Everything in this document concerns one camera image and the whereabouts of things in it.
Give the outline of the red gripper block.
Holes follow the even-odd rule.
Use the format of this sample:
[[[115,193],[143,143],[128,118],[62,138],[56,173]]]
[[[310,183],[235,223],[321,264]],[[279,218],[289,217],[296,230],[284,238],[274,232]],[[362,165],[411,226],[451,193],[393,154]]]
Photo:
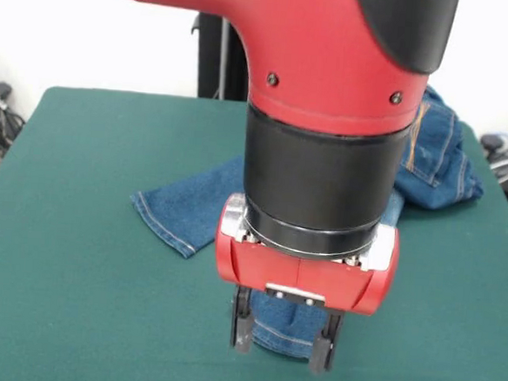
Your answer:
[[[242,354],[252,345],[254,315],[249,288],[278,291],[333,310],[369,316],[384,301],[396,274],[399,235],[397,228],[388,225],[378,227],[373,246],[356,265],[289,256],[246,241],[245,231],[244,208],[226,205],[216,233],[217,272],[237,285],[232,300],[231,347]],[[311,373],[331,370],[343,323],[342,311],[328,315],[311,348]]]

